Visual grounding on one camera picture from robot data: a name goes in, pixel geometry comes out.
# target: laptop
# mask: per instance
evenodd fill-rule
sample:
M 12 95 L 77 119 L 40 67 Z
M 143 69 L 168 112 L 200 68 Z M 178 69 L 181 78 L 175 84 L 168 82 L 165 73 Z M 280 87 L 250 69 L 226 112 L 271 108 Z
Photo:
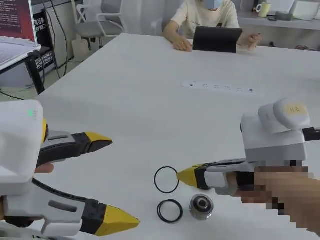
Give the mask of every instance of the laptop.
M 198 26 L 195 29 L 193 50 L 236 53 L 241 28 Z
M 40 49 L 31 0 L 1 0 L 0 71 Z

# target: hand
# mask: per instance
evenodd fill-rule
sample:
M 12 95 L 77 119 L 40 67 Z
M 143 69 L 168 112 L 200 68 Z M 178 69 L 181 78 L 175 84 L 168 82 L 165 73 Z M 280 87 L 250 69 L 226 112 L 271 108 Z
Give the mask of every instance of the hand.
M 297 228 L 320 236 L 319 181 L 308 173 L 307 167 L 258 167 L 254 173 L 254 190 L 238 190 L 243 204 L 272 204 L 275 195 L 284 203 L 284 214 Z M 231 186 L 237 186 L 237 174 L 227 174 Z
M 173 48 L 178 51 L 191 52 L 192 44 L 183 36 L 178 35 L 172 42 Z
M 240 47 L 247 48 L 249 51 L 252 51 L 260 44 L 261 41 L 261 34 L 242 34 L 238 41 L 238 44 L 240 45 Z
M 308 176 L 307 167 L 257 167 L 254 173 L 254 191 L 238 190 L 233 197 L 240 197 L 243 204 L 271 204 L 272 195 L 268 191 L 270 181 L 299 179 Z M 228 183 L 232 186 L 237 185 L 236 173 L 227 174 Z
M 49 174 L 54 170 L 55 166 L 51 163 L 46 163 L 40 167 L 37 167 L 35 169 L 36 174 Z M 5 218 L 5 211 L 4 211 L 4 205 L 3 205 L 3 198 L 0 198 L 0 221 L 4 220 Z M 41 218 L 38 217 L 32 217 L 30 218 L 31 221 L 35 220 L 41 220 Z

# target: face mask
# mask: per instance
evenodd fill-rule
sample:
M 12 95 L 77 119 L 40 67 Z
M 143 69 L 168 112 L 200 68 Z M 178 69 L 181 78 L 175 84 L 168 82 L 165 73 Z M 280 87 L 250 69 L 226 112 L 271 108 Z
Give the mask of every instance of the face mask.
M 224 0 L 204 0 L 203 6 L 206 9 L 218 9 L 223 2 Z

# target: yellow fingertip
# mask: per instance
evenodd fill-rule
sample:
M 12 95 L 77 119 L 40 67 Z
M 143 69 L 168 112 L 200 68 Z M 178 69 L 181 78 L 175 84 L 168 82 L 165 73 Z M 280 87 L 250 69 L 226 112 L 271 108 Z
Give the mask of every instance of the yellow fingertip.
M 195 165 L 190 168 L 187 168 L 186 170 L 179 172 L 176 175 L 176 177 L 178 178 L 178 180 L 180 180 L 184 184 L 187 184 L 188 186 L 197 188 L 198 184 L 197 184 L 195 170 L 201 166 L 202 166 L 202 164 L 199 164 L 199 165 Z
M 47 121 L 43 119 L 42 121 L 42 143 L 46 140 L 46 134 L 47 134 Z
M 98 134 L 98 133 L 87 131 L 85 134 L 88 136 L 88 138 L 91 140 L 91 142 L 96 142 L 96 141 L 109 141 L 109 142 L 112 142 L 111 138 L 109 138 L 107 136 L 103 136 L 103 135 Z
M 104 220 L 100 228 L 95 233 L 96 236 L 102 237 L 129 229 L 134 229 L 140 224 L 140 221 L 126 213 L 125 211 L 114 206 L 107 206 Z

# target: yellow mug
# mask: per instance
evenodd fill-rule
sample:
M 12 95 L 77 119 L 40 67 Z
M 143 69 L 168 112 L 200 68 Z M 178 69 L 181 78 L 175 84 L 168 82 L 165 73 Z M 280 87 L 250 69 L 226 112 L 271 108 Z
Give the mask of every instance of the yellow mug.
M 266 18 L 271 8 L 270 3 L 263 2 L 262 4 L 259 4 L 256 6 L 256 12 L 259 13 L 260 18 Z

